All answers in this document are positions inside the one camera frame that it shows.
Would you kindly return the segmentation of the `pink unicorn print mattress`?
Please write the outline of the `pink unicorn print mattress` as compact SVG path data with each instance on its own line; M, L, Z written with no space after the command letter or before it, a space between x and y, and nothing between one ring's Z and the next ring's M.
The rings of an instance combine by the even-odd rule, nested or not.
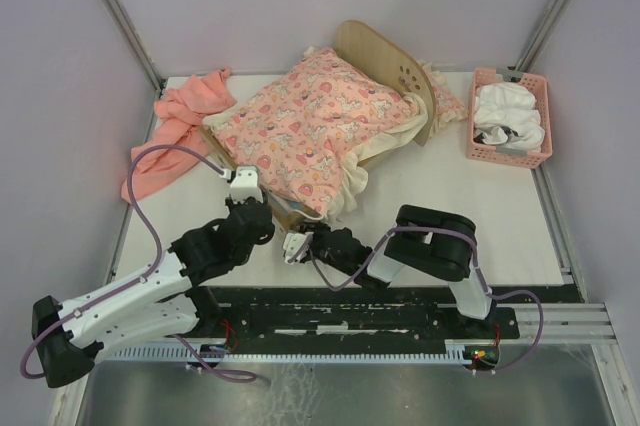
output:
M284 76L203 126L271 193L320 218L357 207L363 163L410 143L432 117L415 93L370 79L331 48L309 48Z

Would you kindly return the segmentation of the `wooden striped pet bed frame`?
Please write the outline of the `wooden striped pet bed frame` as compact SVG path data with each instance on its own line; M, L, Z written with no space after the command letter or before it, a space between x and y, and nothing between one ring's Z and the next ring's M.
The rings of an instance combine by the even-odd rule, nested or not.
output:
M365 23L355 20L342 23L336 32L332 46L327 48L333 49L341 59L357 68L373 81L389 86L398 93L415 93L426 100L432 108L432 117L411 142L424 145L428 141L436 115L435 95L426 73L409 53ZM213 147L219 158L226 164L233 168L244 166L235 163L212 134L204 128L203 123L200 131L206 142ZM395 150L364 161L363 165L367 172L374 164L383 160ZM273 201L290 201L268 190L267 192L271 195ZM285 207L278 207L274 210L276 218L284 227L290 227L305 219L311 221L330 219L320 218L309 208L300 203L294 203L296 206L292 211L286 210Z

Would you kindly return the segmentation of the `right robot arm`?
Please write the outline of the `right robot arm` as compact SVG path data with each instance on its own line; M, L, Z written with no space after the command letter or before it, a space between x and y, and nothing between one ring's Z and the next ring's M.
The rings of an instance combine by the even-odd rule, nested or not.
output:
M495 325L494 300L477 265L476 224L469 218L412 205L400 207L395 225L370 247L348 228L305 222L286 235L285 261L327 265L347 276L327 287L340 291L354 283L378 291L405 269L445 282L458 311L460 328L481 337Z

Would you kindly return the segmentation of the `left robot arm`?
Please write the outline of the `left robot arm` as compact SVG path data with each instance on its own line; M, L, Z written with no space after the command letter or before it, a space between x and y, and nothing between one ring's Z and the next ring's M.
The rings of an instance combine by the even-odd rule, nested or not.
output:
M191 229L158 260L73 299L46 296L33 305L32 336L50 388L87 375L109 353L156 337L195 331L209 336L221 312L204 283L248 262L275 233L269 207L249 198L229 214Z

